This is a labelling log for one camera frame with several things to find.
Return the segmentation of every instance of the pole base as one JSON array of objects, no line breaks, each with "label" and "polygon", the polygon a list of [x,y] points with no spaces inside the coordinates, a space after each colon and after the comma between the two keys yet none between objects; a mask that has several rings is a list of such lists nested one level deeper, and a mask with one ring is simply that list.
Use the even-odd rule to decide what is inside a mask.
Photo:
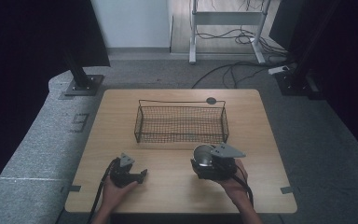
[{"label": "pole base", "polygon": [[300,86],[293,86],[293,74],[278,73],[274,75],[277,79],[278,86],[282,95],[290,96],[308,96],[310,94],[310,86],[304,83]]},{"label": "pole base", "polygon": [[101,83],[103,82],[103,75],[87,75],[89,85],[87,87],[77,86],[75,80],[69,84],[68,89],[64,93],[65,96],[94,96],[97,94]]}]

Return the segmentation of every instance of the power strip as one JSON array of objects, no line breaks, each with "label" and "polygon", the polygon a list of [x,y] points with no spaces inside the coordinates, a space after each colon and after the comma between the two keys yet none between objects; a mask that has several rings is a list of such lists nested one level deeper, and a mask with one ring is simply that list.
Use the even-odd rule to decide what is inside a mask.
[{"label": "power strip", "polygon": [[281,67],[276,67],[276,68],[269,69],[268,73],[270,75],[274,75],[274,74],[278,74],[278,73],[282,73],[282,72],[287,72],[289,70],[290,70],[290,68],[288,66],[281,66]]}]

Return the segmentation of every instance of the metal stand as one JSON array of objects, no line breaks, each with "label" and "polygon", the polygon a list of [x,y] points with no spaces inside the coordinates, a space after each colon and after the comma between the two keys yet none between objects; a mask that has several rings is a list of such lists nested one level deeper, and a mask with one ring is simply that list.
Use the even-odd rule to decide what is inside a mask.
[{"label": "metal stand", "polygon": [[322,94],[315,88],[315,84],[308,73],[311,68],[312,57],[315,57],[315,51],[319,39],[322,37],[324,29],[330,22],[334,12],[338,8],[341,0],[334,0],[324,14],[322,22],[311,34],[311,40],[307,44],[304,53],[301,55],[298,66],[291,75],[276,76],[283,95],[310,95],[313,99],[323,99]]},{"label": "metal stand", "polygon": [[63,50],[63,58],[74,76],[63,95],[94,96],[103,82],[103,75],[86,75],[83,68],[78,66],[71,51],[67,48]]},{"label": "metal stand", "polygon": [[191,24],[193,24],[190,38],[189,62],[196,63],[196,30],[197,25],[257,25],[255,38],[251,38],[252,47],[259,63],[265,63],[266,60],[261,53],[260,36],[263,31],[264,22],[269,11],[268,0],[262,12],[198,12],[197,0],[192,0],[193,10],[191,12]]}]

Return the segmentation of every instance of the cable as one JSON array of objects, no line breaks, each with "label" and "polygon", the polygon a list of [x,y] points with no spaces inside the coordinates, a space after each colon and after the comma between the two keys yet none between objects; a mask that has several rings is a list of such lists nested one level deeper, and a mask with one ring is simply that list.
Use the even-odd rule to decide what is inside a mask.
[{"label": "cable", "polygon": [[243,176],[243,179],[246,181],[246,183],[247,183],[247,178],[246,178],[246,176],[245,176],[245,174],[243,173],[243,170],[240,168],[240,166],[239,165],[237,165],[237,164],[235,164],[236,166],[237,166],[237,168],[241,171],[241,174],[242,174],[242,176]]},{"label": "cable", "polygon": [[248,76],[248,77],[243,77],[243,78],[241,78],[240,80],[238,80],[236,84],[238,85],[238,83],[244,81],[245,79],[248,79],[248,78],[251,78],[251,77],[255,77],[255,75],[257,75],[258,73],[260,73],[260,72],[262,72],[262,71],[265,71],[265,70],[267,70],[267,69],[269,69],[269,67],[268,67],[268,68],[260,69],[259,71],[257,71],[257,72],[255,72],[255,73],[251,74],[251,75]]},{"label": "cable", "polygon": [[237,177],[236,175],[232,175],[231,177],[235,181],[237,181],[239,184],[241,184],[241,186],[246,190],[246,193],[248,194],[248,197],[249,197],[249,201],[251,201],[252,206],[255,206],[254,196],[253,196],[252,190],[249,187],[249,185],[247,183],[245,183],[245,181],[243,181],[239,177]]},{"label": "cable", "polygon": [[241,7],[245,4],[246,0],[243,0],[243,3],[240,5],[237,11],[240,11]]},{"label": "cable", "polygon": [[205,34],[205,33],[199,33],[197,27],[196,27],[196,33],[197,35],[201,38],[201,39],[215,39],[215,38],[221,38],[221,39],[231,39],[231,38],[238,38],[239,35],[234,35],[234,36],[225,36],[225,35],[229,35],[235,31],[241,31],[240,29],[234,29],[234,30],[230,30],[222,35],[210,35],[210,34]]},{"label": "cable", "polygon": [[231,70],[232,70],[232,66],[230,66],[228,68],[228,70],[222,76],[222,82],[223,82],[223,85],[226,87],[226,89],[229,89],[229,87],[226,85],[225,78],[226,78],[226,75],[228,74],[228,72],[231,71]]},{"label": "cable", "polygon": [[57,217],[57,219],[56,219],[55,224],[58,224],[58,223],[59,223],[59,221],[60,221],[60,219],[61,219],[61,216],[62,216],[62,213],[63,213],[64,210],[65,210],[65,208],[63,207],[62,210],[61,210],[61,212],[60,212],[60,214],[58,215],[58,217]]},{"label": "cable", "polygon": [[262,0],[262,1],[261,1],[261,4],[258,5],[258,7],[256,7],[255,5],[254,5],[253,7],[249,5],[248,7],[252,8],[252,9],[254,9],[254,10],[256,10],[256,9],[258,9],[258,8],[260,7],[260,11],[263,11],[264,1],[265,1],[265,0]]},{"label": "cable", "polygon": [[206,78],[207,76],[209,76],[209,75],[210,75],[211,73],[213,73],[214,71],[217,71],[217,70],[219,70],[219,69],[221,69],[221,68],[225,68],[225,67],[229,67],[229,66],[231,66],[231,64],[222,65],[222,66],[219,66],[219,67],[213,69],[212,71],[208,72],[208,73],[205,74],[203,77],[201,77],[201,78],[191,87],[191,89],[194,89],[194,88],[197,86],[197,84],[199,84],[204,78]]},{"label": "cable", "polygon": [[96,207],[97,207],[98,201],[99,201],[100,196],[101,196],[101,192],[102,192],[102,189],[103,189],[104,181],[105,181],[106,177],[107,177],[108,174],[109,174],[110,168],[112,167],[112,165],[113,165],[116,161],[117,161],[117,160],[112,160],[112,161],[110,162],[109,166],[106,168],[105,173],[103,174],[103,178],[101,179],[101,183],[100,183],[100,186],[98,187],[97,194],[95,195],[94,204],[92,205],[91,211],[89,212],[89,219],[88,219],[88,221],[87,221],[88,224],[91,223],[91,219],[92,219],[92,217],[94,216],[95,209],[96,209]]},{"label": "cable", "polygon": [[217,9],[214,7],[214,5],[213,5],[213,0],[211,0],[211,5],[212,5],[212,7],[214,8],[214,10],[215,11],[217,11]]},{"label": "cable", "polygon": [[232,77],[232,80],[234,81],[234,89],[237,89],[237,81],[235,80],[235,76],[234,76],[234,73],[232,72],[234,67],[232,67],[229,72],[231,74],[231,77]]},{"label": "cable", "polygon": [[[252,33],[252,32],[247,31],[247,30],[243,30],[242,26],[241,26],[240,30],[241,30],[242,35],[244,35],[244,36],[247,36],[247,37],[255,36],[255,33]],[[285,56],[286,53],[287,53],[286,49],[280,49],[280,48],[272,47],[267,42],[267,39],[262,37],[262,36],[260,36],[259,43],[260,43],[261,47],[263,48],[263,50],[268,52],[268,53],[279,54],[279,55],[282,55],[282,56]]]},{"label": "cable", "polygon": [[251,1],[250,0],[248,0],[247,2],[246,2],[246,11],[248,11],[249,10],[249,6],[251,5]]}]

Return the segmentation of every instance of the metal mesh basket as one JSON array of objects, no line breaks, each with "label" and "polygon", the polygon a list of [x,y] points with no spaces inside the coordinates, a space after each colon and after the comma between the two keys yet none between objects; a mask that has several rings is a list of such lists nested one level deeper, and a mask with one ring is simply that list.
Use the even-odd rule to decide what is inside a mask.
[{"label": "metal mesh basket", "polygon": [[161,102],[140,100],[135,124],[138,143],[228,140],[226,102]]}]

